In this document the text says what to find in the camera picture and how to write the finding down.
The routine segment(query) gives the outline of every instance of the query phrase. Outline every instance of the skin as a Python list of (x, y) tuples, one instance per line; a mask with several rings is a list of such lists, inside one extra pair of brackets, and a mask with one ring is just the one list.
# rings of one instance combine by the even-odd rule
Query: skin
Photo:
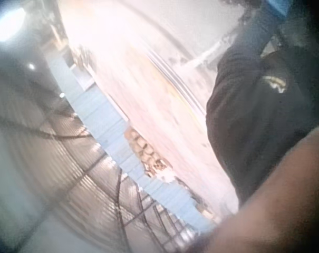
[(294, 146), (205, 252), (291, 252), (319, 223), (319, 126)]

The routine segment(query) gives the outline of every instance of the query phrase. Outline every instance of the ceiling light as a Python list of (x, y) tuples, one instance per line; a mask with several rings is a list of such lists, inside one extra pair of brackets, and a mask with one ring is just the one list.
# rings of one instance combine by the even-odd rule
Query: ceiling light
[(33, 63), (28, 64), (28, 69), (35, 70), (35, 65)]
[(26, 13), (20, 8), (8, 12), (0, 19), (0, 41), (6, 41), (15, 35), (23, 25)]

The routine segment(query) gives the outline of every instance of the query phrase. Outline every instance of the jacket logo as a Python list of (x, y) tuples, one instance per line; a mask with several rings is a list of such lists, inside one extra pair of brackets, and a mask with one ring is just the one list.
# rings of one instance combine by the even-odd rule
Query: jacket logo
[(278, 93), (284, 93), (287, 89), (286, 83), (278, 77), (275, 76), (263, 76), (263, 80), (266, 81), (269, 86), (277, 90)]

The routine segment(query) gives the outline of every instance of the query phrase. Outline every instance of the metal grid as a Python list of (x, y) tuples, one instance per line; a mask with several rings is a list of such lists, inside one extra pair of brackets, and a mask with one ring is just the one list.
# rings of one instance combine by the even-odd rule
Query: metal grid
[[(15, 62), (8, 66), (17, 68)], [(20, 74), (21, 80), (0, 71), (0, 131), (45, 210), (13, 252), (23, 252), (54, 215), (106, 252), (173, 252), (191, 242), (196, 232), (122, 173), (58, 96), (58, 87)]]

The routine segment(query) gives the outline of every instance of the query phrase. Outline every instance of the person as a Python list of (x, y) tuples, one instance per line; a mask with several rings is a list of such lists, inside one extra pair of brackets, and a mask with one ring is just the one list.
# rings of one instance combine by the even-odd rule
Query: person
[(261, 57), (291, 5), (263, 1), (218, 64), (206, 125), (240, 209), (187, 252), (319, 245), (319, 59), (298, 47)]

